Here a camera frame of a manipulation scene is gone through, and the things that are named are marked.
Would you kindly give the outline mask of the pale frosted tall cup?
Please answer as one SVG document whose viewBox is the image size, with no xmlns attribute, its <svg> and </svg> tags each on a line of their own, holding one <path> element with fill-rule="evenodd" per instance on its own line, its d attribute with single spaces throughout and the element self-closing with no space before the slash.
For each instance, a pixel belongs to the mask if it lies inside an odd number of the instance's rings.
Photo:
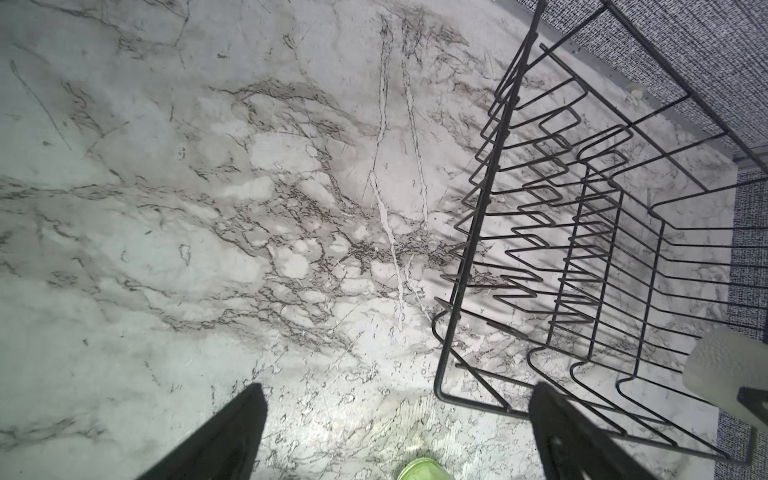
<svg viewBox="0 0 768 480">
<path fill-rule="evenodd" d="M 688 356 L 683 384 L 731 416 L 767 430 L 767 424 L 738 400 L 741 388 L 767 390 L 766 344 L 730 328 L 714 330 Z"/>
</svg>

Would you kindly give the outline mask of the green transparent cup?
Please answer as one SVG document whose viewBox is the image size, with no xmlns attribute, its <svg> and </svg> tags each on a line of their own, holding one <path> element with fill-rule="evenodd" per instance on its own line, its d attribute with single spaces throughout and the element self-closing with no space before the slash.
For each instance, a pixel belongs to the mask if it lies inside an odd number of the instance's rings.
<svg viewBox="0 0 768 480">
<path fill-rule="evenodd" d="M 409 462 L 397 480 L 454 480 L 454 477 L 436 460 L 421 457 Z"/>
</svg>

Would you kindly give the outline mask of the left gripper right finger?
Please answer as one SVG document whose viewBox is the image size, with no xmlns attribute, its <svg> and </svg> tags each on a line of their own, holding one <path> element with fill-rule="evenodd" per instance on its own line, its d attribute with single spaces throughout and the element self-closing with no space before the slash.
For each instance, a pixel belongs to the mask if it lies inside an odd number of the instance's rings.
<svg viewBox="0 0 768 480">
<path fill-rule="evenodd" d="M 655 479 L 552 386 L 536 384 L 528 410 L 547 479 Z"/>
</svg>

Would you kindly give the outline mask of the black wire dish rack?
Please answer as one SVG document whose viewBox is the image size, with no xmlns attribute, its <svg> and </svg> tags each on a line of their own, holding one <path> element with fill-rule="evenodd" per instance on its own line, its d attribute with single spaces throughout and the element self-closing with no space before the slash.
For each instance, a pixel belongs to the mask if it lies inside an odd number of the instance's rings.
<svg viewBox="0 0 768 480">
<path fill-rule="evenodd" d="M 432 331 L 443 402 L 528 419 L 537 384 L 662 467 L 766 436 L 685 384 L 767 339 L 762 1 L 528 1 L 491 92 Z"/>
</svg>

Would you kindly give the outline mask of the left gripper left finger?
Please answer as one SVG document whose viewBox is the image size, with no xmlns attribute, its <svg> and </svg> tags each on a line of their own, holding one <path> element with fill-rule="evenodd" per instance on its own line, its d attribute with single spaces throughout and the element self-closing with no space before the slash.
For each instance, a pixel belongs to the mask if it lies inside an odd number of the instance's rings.
<svg viewBox="0 0 768 480">
<path fill-rule="evenodd" d="M 248 479 L 267 413 L 262 386 L 250 384 L 141 477 Z"/>
</svg>

